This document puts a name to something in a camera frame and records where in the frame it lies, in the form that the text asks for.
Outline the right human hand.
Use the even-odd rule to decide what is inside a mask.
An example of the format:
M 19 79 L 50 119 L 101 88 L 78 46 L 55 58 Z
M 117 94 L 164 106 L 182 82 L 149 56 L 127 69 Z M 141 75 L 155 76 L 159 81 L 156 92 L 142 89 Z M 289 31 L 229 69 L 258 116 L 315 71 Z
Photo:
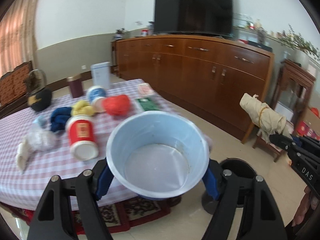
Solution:
M 315 210 L 317 205 L 319 204 L 319 199 L 313 195 L 311 189 L 308 186 L 304 189 L 304 193 L 304 197 L 302 198 L 292 220 L 292 226 L 301 224 L 308 209 L 312 208 L 313 210 Z

